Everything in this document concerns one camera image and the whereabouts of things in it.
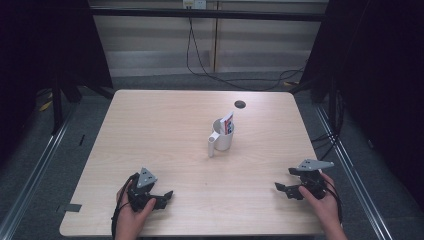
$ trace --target handheld controller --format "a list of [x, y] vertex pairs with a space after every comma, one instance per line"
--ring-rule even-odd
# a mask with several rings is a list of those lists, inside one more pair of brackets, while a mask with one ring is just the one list
[[297, 168], [289, 168], [291, 175], [299, 176], [301, 184], [286, 186], [281, 183], [275, 183], [278, 191], [285, 192], [287, 198], [295, 198], [302, 200], [303, 196], [299, 192], [299, 186], [304, 186], [311, 192], [315, 198], [322, 199], [325, 197], [326, 183], [321, 177], [319, 169], [333, 167], [332, 162], [323, 162], [317, 160], [306, 159]]

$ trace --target wrist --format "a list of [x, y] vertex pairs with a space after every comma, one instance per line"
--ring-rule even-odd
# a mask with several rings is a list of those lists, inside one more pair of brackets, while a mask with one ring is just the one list
[[327, 236], [328, 240], [343, 240], [347, 239], [343, 227], [340, 225], [339, 222], [332, 222], [327, 223], [322, 226], [322, 229], [324, 230], [325, 235]]

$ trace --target wall outlet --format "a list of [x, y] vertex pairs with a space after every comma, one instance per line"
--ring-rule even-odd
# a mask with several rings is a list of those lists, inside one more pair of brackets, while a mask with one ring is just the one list
[[194, 0], [194, 9], [206, 9], [206, 0]]
[[195, 0], [183, 0], [183, 9], [194, 9]]

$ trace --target gray carpet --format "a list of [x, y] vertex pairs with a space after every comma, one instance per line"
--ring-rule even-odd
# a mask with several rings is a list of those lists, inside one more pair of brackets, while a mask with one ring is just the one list
[[[277, 79], [279, 75], [280, 73], [228, 73], [220, 74], [219, 76], [225, 79]], [[296, 79], [299, 79], [299, 76], [291, 78], [290, 81], [296, 81]], [[194, 75], [128, 77], [115, 78], [113, 80], [115, 90], [124, 88], [242, 90], [222, 81]], [[276, 82], [244, 80], [232, 81], [231, 83], [245, 89], [260, 90], [273, 86]], [[290, 87], [284, 86], [281, 82], [278, 84], [278, 87], [271, 91], [287, 91], [288, 89]], [[110, 104], [110, 100], [90, 90], [81, 89], [81, 91], [83, 93], [83, 99], [76, 106], [76, 111], [70, 120], [67, 132], [50, 162], [24, 217], [16, 229], [13, 239], [65, 239], [59, 233], [63, 213], [58, 213], [56, 210], [59, 205], [70, 202]], [[45, 96], [38, 99], [38, 105], [44, 101], [44, 98]], [[324, 134], [325, 131], [318, 119], [315, 106], [310, 101], [309, 92], [300, 92], [295, 95], [295, 99], [310, 138], [315, 139]], [[65, 102], [64, 105], [66, 113], [68, 109], [66, 106], [69, 106], [69, 104]], [[51, 108], [45, 112], [34, 110], [31, 119], [28, 121], [26, 134], [22, 138], [20, 147], [9, 160], [7, 167], [1, 170], [1, 220], [4, 219], [8, 209], [10, 209], [16, 200], [27, 176], [31, 173], [46, 146], [50, 138], [52, 123]], [[393, 239], [423, 239], [424, 215], [422, 211], [418, 208], [403, 185], [387, 169], [384, 159], [381, 158], [378, 152], [369, 148], [366, 137], [362, 134], [360, 127], [351, 119], [348, 112], [345, 114], [340, 138], [376, 207], [384, 217]], [[318, 147], [324, 143], [326, 141], [317, 142], [314, 143], [314, 146]], [[330, 145], [327, 144], [316, 149], [317, 156], [323, 156]], [[378, 239], [335, 152], [331, 151], [325, 160], [333, 161], [336, 164], [334, 168], [327, 169], [324, 172], [336, 181], [336, 187], [343, 201], [344, 228], [348, 237], [350, 239], [364, 240]], [[262, 238], [287, 239], [283, 237]], [[317, 236], [315, 238], [325, 239], [323, 236]]]

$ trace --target black curtain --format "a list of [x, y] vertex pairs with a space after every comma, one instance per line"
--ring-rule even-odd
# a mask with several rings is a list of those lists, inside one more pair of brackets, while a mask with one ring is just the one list
[[2, 162], [18, 142], [40, 89], [57, 81], [68, 96], [78, 85], [113, 87], [88, 9], [86, 0], [0, 1]]

